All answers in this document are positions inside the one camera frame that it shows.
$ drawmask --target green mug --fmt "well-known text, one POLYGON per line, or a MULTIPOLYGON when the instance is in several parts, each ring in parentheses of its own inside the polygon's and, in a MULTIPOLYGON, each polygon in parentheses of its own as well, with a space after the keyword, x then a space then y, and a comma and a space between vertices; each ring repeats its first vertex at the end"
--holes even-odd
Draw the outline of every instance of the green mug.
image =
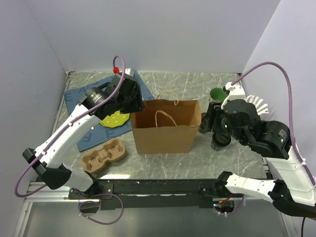
POLYGON ((220 103, 223 103, 225 98, 227 97, 227 94, 225 94, 224 90, 220 87, 211 89, 209 95, 214 101, 220 103))

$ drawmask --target red cap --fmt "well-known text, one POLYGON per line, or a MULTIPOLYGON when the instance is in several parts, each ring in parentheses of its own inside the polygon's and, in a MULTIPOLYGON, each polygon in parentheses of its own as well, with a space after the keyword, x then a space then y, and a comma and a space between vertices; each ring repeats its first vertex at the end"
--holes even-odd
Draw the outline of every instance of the red cap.
POLYGON ((119 68, 118 67, 115 67, 113 68, 113 72, 116 74, 116 73, 119 73, 119 68))

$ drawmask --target cardboard cup holder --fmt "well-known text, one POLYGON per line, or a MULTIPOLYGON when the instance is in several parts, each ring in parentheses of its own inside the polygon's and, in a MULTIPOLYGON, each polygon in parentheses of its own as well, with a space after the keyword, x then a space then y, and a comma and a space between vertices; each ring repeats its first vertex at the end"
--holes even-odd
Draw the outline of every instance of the cardboard cup holder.
POLYGON ((83 169, 91 174, 101 171, 107 162, 115 162, 123 158, 126 148, 119 138, 113 138, 103 144, 99 150, 92 150, 81 158, 83 169))

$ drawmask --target gray floor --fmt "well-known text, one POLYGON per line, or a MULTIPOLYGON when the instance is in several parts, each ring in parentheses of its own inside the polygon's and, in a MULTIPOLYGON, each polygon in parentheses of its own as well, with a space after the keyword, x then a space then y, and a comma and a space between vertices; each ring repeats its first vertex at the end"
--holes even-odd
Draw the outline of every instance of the gray floor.
MULTIPOLYGON (((96 82, 113 73, 91 72, 71 73, 69 89, 79 88, 96 82)), ((209 92, 214 87, 222 87, 233 81, 236 74, 213 73, 140 73, 141 78, 156 97, 164 90, 174 90, 182 100, 198 100, 201 110, 206 112, 209 92)), ((165 99, 175 99, 173 95, 165 94, 165 99)), ((59 127, 68 117, 64 104, 58 118, 59 127)), ((187 154, 138 155, 132 132, 119 138, 124 142, 128 155, 119 162, 109 163, 107 167, 95 175, 96 178, 133 178, 133 179, 190 179, 217 178, 222 171, 251 177, 265 178, 262 158, 248 147, 241 146, 235 140, 223 151, 211 148, 211 133, 198 133, 187 154)), ((83 170, 81 157, 77 147, 74 147, 65 159, 67 165, 83 170)))
MULTIPOLYGON (((113 221, 120 209, 93 218, 113 221)), ((197 207, 129 208, 115 224, 79 217, 77 203, 35 203, 24 237, 286 237, 280 213, 268 202, 248 200, 227 218, 197 207)))

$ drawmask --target brown paper bag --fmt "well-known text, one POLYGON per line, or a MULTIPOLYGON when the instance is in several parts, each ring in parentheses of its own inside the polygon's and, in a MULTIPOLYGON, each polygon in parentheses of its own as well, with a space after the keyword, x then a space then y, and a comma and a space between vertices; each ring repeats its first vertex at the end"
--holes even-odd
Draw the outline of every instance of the brown paper bag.
POLYGON ((201 123, 197 100, 144 101, 145 110, 131 114, 138 154, 188 153, 201 123))

